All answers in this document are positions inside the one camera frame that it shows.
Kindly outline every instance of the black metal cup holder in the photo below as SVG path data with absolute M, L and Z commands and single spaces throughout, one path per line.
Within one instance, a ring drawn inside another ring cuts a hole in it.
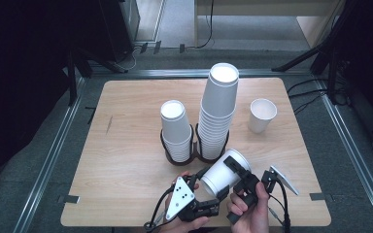
M 225 147 L 226 147 L 226 144 L 228 143 L 228 139 L 229 139 L 229 131 L 226 134 L 226 140 L 225 140 L 225 143 L 223 145 L 222 151 L 220 152 L 220 155 L 215 159 L 207 159 L 200 152 L 198 152 L 198 142 L 199 142 L 199 147 L 200 147 L 199 151 L 202 151 L 201 137 L 199 137 L 199 133 L 198 133 L 198 123 L 196 123 L 196 125 L 195 125 L 195 133 L 196 133 L 196 137 L 198 139 L 197 142 L 193 142 L 193 128 L 192 128 L 192 125 L 189 125 L 189 126 L 191 128 L 191 137 L 190 137 L 190 151 L 191 151 L 191 154 L 190 154 L 189 159 L 187 159 L 184 162 L 177 162 L 174 159 L 172 159 L 171 154 L 169 153 L 168 149 L 165 147 L 165 142 L 163 141 L 162 130 L 161 130 L 160 139 L 161 139 L 162 146 L 165 149 L 165 155 L 166 155 L 166 158 L 168 159 L 168 161 L 171 164 L 176 165 L 176 166 L 188 165 L 195 158 L 198 158 L 199 160 L 201 160 L 202 162 L 205 162 L 205 163 L 211 163 L 211 164 L 216 163 L 218 161 L 218 159 L 220 159 L 220 157 L 225 153 Z

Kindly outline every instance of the table top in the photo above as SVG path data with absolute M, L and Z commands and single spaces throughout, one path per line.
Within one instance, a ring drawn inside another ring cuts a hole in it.
M 186 107 L 190 124 L 198 122 L 203 80 L 110 81 L 102 91 L 69 195 L 80 197 L 66 203 L 61 223 L 66 226 L 142 226 L 151 220 L 159 197 L 181 172 L 192 174 L 209 166 L 197 158 L 186 166 L 168 162 L 160 142 L 160 107 L 176 99 Z M 260 134 L 247 126 L 250 104 L 267 98 L 277 116 Z M 237 106 L 230 126 L 227 149 L 236 149 L 250 162 L 259 178 L 274 165 L 299 190 L 287 189 L 288 210 L 294 226 L 326 226 L 331 217 L 324 200 L 312 201 L 310 193 L 321 188 L 305 147 L 291 104 L 279 78 L 240 79 Z M 204 188 L 198 201 L 210 200 Z M 272 195 L 283 202 L 277 186 Z M 284 212 L 271 199 L 269 206 L 283 219 Z M 207 226 L 229 226 L 226 199 L 220 215 Z M 270 216 L 270 225 L 279 221 Z

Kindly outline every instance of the stack of paper cups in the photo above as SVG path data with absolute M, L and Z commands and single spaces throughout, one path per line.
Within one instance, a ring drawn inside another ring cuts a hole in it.
M 239 81 L 237 68 L 218 63 L 211 68 L 199 113 L 198 134 L 201 155 L 206 159 L 220 156 L 235 112 Z
M 190 158 L 191 127 L 184 105 L 178 100 L 165 102 L 161 107 L 162 139 L 176 162 Z

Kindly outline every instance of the white paper cup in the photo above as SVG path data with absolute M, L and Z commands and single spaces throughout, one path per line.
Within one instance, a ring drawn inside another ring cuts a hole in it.
M 277 107 L 267 99 L 255 99 L 250 106 L 248 127 L 254 133 L 261 133 L 277 115 Z
M 223 163 L 228 156 L 234 158 L 242 167 L 251 172 L 250 163 L 240 152 L 234 149 L 227 150 L 201 179 L 205 190 L 214 197 L 217 197 L 217 194 L 226 186 L 229 185 L 231 188 L 239 182 L 238 175 Z
M 162 135 L 167 142 L 179 144 L 191 135 L 184 105 L 178 100 L 169 100 L 161 106 Z
M 239 72 L 228 63 L 218 63 L 211 68 L 202 108 L 211 116 L 226 117 L 235 109 Z

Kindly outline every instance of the human hand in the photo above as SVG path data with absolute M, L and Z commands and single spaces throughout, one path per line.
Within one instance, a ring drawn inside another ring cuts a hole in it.
M 189 176 L 189 171 L 182 172 L 178 177 L 182 176 Z M 199 187 L 199 184 L 196 183 L 194 189 L 197 189 Z M 171 202 L 172 198 L 172 192 L 168 195 L 168 198 L 165 200 L 165 209 L 168 209 L 169 203 Z M 181 221 L 178 217 L 173 219 L 171 222 L 163 225 L 159 231 L 159 233 L 187 233 L 191 230 L 196 230 L 201 228 L 203 225 L 208 223 L 210 219 L 207 216 L 202 216 L 194 221 L 187 222 L 187 221 Z
M 226 207 L 235 215 L 241 216 L 240 219 L 231 226 L 232 233 L 267 233 L 269 232 L 268 221 L 268 199 L 269 195 L 265 191 L 263 183 L 259 182 L 255 186 L 255 192 L 258 196 L 258 203 L 248 208 L 244 200 L 238 196 L 243 193 L 231 193 L 230 201 Z

